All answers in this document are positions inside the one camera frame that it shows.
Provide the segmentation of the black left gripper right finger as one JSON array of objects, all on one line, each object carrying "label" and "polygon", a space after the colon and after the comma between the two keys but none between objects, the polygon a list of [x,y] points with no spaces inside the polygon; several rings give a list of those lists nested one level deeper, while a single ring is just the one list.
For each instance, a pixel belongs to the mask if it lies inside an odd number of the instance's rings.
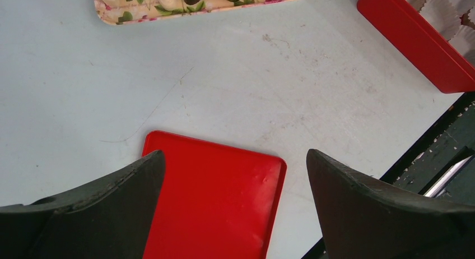
[{"label": "black left gripper right finger", "polygon": [[474,207],[425,197],[310,149],[306,167],[329,258],[473,258]]}]

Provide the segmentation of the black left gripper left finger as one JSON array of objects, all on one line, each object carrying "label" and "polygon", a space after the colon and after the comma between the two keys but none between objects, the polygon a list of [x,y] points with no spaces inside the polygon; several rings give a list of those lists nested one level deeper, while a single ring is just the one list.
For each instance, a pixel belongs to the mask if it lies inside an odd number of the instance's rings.
[{"label": "black left gripper left finger", "polygon": [[152,153],[29,205],[1,207],[2,258],[142,258],[165,176]]}]

